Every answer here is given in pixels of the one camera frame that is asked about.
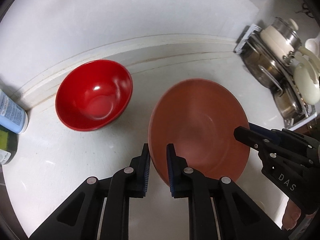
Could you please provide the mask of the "right hand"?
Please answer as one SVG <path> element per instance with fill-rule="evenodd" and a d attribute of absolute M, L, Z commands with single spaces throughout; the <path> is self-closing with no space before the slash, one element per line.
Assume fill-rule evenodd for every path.
<path fill-rule="evenodd" d="M 287 206 L 282 218 L 282 229 L 283 230 L 292 230 L 301 215 L 301 209 L 289 199 Z"/>

